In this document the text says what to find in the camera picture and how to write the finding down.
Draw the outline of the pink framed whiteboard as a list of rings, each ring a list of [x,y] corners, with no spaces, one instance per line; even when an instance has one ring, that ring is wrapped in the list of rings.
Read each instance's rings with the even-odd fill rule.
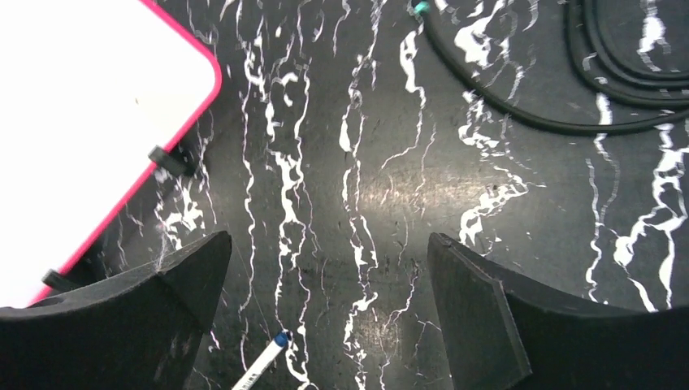
[[[219,94],[218,61],[151,1],[1,4],[1,304],[70,270]]]

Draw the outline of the blue marker cap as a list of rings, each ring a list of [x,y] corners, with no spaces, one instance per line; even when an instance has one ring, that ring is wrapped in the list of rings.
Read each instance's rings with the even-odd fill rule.
[[[292,341],[293,333],[289,330],[283,330],[273,338],[273,342],[282,349],[286,348]]]

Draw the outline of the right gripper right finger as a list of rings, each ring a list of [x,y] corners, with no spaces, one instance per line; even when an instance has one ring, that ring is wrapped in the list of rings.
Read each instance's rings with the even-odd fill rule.
[[[456,389],[685,389],[688,309],[595,303],[487,260],[443,233],[427,245]]]

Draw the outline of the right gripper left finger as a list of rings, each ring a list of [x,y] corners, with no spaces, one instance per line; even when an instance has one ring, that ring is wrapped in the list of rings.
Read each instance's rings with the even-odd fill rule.
[[[2,388],[182,388],[231,254],[230,235],[215,232],[97,283],[2,308]]]

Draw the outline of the white marker pen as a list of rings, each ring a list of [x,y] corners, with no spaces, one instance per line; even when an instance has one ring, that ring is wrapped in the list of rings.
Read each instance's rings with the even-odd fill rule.
[[[266,371],[268,366],[280,355],[285,348],[277,346],[273,339],[249,366],[247,371],[233,385],[232,390],[250,390]]]

